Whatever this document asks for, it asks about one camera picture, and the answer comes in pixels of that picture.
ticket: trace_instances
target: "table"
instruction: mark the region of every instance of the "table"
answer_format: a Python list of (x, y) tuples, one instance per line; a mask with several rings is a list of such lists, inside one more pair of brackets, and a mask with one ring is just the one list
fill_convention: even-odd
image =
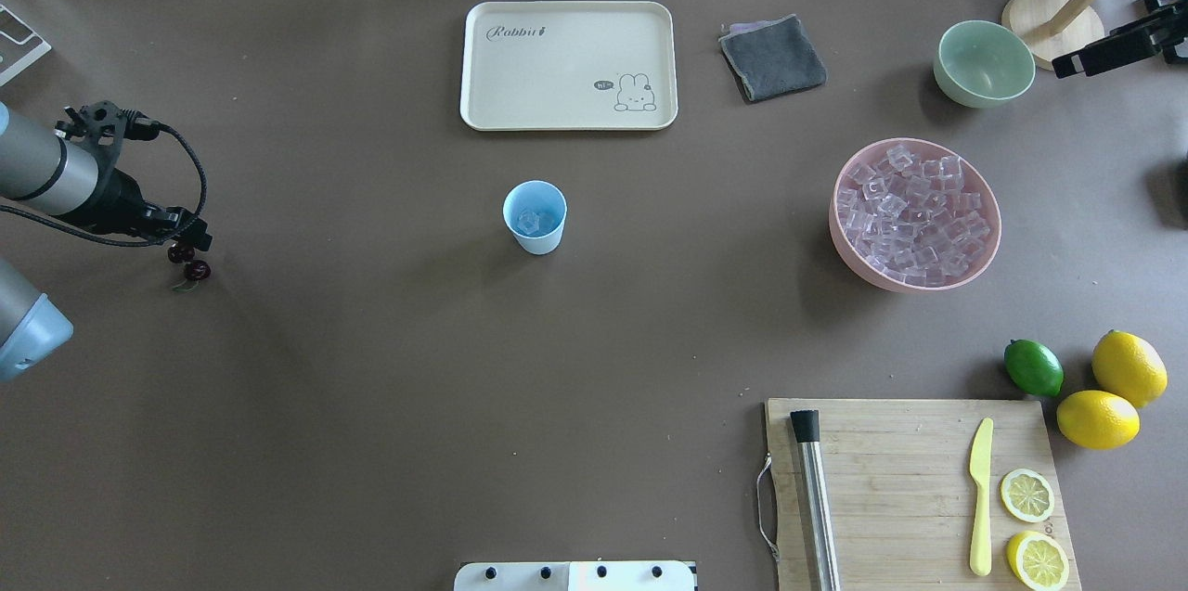
[[(76, 333), (0, 385), (0, 586), (428, 590), (466, 561), (604, 557), (770, 590), (765, 398), (1017, 398), (1013, 338), (1063, 359), (1067, 392), (1116, 327), (1171, 385), (1112, 452), (1066, 442), (1045, 405), (1078, 562), (1087, 587), (1181, 586), (1183, 71), (1042, 73), (972, 111), (939, 93), (933, 46), (1007, 0), (657, 1), (675, 125), (480, 133), (457, 100), (484, 0), (0, 0), (55, 45), (0, 99), (46, 125), (102, 99), (170, 122), (215, 237), (214, 277), (178, 295), (163, 249), (2, 220), (5, 258)], [(746, 105), (720, 25), (790, 12), (829, 80)], [(836, 257), (833, 180), (891, 136), (993, 186), (1003, 246), (974, 283), (895, 295)], [(194, 203), (173, 144), (120, 168)], [(499, 218), (532, 177), (570, 206), (543, 258)]]

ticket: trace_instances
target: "towel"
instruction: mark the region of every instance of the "towel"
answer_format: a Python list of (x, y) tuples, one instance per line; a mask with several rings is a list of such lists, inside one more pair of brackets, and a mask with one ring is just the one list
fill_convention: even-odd
[(733, 24), (718, 40), (750, 101), (819, 87), (824, 64), (796, 14), (781, 20)]

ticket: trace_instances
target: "cutting board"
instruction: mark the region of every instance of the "cutting board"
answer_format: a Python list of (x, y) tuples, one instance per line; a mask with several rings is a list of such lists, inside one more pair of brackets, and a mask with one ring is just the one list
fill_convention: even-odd
[[(805, 409), (821, 413), (821, 454), (846, 591), (1025, 590), (1006, 562), (1006, 541), (1022, 530), (1056, 539), (1070, 565), (1064, 589), (1081, 589), (1038, 402), (770, 398), (767, 449), (776, 486), (782, 591), (809, 589), (811, 580), (796, 496), (796, 440), (788, 421), (790, 411)], [(987, 577), (969, 571), (977, 491), (968, 473), (969, 447), (982, 417), (994, 421), (993, 564)], [(1051, 483), (1055, 510), (1043, 523), (1019, 521), (1003, 507), (999, 483), (1018, 467), (1031, 469)]]

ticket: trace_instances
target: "wooden stand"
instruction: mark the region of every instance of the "wooden stand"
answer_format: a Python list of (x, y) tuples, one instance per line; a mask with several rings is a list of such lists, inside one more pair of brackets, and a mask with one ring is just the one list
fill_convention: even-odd
[(1105, 37), (1093, 0), (1011, 0), (1003, 25), (1031, 49), (1036, 65), (1051, 71), (1051, 62)]

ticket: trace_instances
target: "cable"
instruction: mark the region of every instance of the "cable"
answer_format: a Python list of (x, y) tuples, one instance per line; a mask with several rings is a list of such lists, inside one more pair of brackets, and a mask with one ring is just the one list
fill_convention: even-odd
[(114, 247), (147, 247), (150, 245), (163, 245), (165, 244), (166, 240), (173, 240), (175, 237), (182, 235), (183, 233), (185, 233), (188, 228), (190, 228), (190, 225), (192, 225), (195, 220), (198, 219), (198, 215), (202, 214), (203, 208), (206, 208), (207, 206), (207, 171), (206, 169), (202, 168), (202, 163), (198, 162), (198, 156), (194, 152), (194, 149), (190, 147), (190, 144), (185, 142), (185, 138), (183, 138), (182, 134), (177, 132), (177, 130), (170, 127), (169, 125), (160, 125), (160, 131), (165, 132), (166, 134), (170, 134), (171, 137), (177, 139), (177, 143), (182, 144), (182, 149), (184, 149), (185, 153), (190, 156), (190, 162), (194, 163), (194, 169), (196, 170), (196, 172), (198, 172), (198, 205), (194, 207), (194, 213), (190, 215), (190, 219), (182, 222), (182, 226), (177, 227), (177, 230), (173, 231), (173, 233), (171, 233), (170, 235), (164, 237), (164, 239), (152, 239), (143, 241), (101, 239), (97, 235), (86, 233), (69, 225), (63, 225), (62, 222), (55, 222), (53, 220), (48, 220), (45, 218), (42, 218), (42, 215), (34, 215), (33, 213), (30, 213), (29, 210), (25, 210), (23, 208), (17, 208), (15, 206), (0, 205), (0, 212), (12, 213), (13, 215), (25, 218), (26, 220), (33, 220), (39, 225), (45, 225), (50, 228), (58, 230), (59, 232), (65, 232), (70, 235), (78, 237), (78, 239), (89, 240), (91, 243), (97, 243), (100, 245), (110, 245)]

